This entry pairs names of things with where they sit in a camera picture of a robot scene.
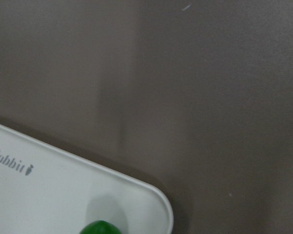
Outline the green lime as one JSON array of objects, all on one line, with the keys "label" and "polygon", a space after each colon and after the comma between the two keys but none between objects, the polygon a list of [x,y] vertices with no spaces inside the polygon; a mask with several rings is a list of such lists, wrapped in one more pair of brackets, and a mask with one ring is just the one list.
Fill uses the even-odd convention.
[{"label": "green lime", "polygon": [[85,226],[80,234],[121,234],[121,231],[109,222],[98,220]]}]

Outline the white rabbit tray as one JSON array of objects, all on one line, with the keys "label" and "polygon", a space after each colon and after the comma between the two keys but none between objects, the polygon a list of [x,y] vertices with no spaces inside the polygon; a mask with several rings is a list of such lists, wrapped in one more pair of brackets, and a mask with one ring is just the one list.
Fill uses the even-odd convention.
[{"label": "white rabbit tray", "polygon": [[0,125],[0,234],[78,234],[97,220],[123,234],[169,234],[156,187]]}]

